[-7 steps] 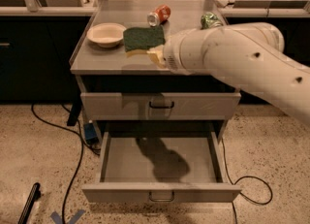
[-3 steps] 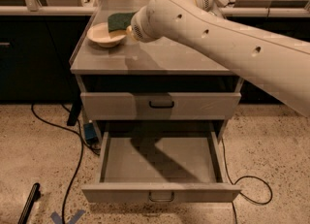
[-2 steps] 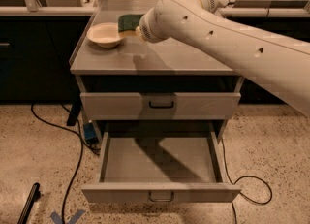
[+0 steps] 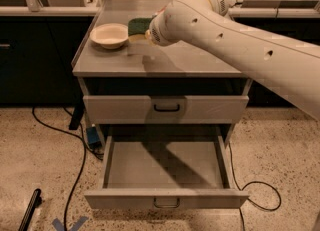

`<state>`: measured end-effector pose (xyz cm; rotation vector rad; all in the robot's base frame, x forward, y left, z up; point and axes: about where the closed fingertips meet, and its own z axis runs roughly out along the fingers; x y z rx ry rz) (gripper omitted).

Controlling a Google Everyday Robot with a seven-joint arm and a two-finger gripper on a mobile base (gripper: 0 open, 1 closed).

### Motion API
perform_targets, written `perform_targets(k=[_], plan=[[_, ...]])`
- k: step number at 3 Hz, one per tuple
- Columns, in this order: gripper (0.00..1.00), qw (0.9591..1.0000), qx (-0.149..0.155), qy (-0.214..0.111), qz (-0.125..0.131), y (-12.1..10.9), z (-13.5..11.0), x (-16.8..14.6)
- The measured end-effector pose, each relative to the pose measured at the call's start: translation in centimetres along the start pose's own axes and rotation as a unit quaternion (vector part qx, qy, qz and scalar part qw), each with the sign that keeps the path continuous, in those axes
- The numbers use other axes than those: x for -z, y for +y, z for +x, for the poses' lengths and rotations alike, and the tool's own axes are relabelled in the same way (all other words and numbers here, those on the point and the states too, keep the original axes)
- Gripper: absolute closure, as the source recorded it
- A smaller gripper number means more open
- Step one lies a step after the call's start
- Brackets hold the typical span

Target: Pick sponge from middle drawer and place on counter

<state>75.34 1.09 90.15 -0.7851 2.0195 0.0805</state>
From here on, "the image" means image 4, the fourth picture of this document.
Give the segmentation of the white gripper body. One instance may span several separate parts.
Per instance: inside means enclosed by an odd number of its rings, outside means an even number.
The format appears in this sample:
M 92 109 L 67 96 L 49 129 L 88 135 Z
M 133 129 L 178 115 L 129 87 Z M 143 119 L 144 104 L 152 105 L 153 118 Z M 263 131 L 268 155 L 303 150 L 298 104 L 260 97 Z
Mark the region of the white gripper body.
M 149 25 L 151 40 L 159 46 L 169 46 L 173 44 L 170 38 L 170 32 L 165 23 L 165 16 L 163 14 L 157 15 L 152 19 Z

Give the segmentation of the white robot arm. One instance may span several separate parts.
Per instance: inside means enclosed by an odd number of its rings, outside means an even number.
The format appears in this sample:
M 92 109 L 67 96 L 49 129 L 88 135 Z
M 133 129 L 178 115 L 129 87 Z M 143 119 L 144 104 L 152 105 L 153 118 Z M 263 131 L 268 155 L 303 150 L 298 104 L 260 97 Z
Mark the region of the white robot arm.
M 319 119 L 320 47 L 237 23 L 227 12 L 228 0 L 172 0 L 152 19 L 150 39 L 198 47 Z

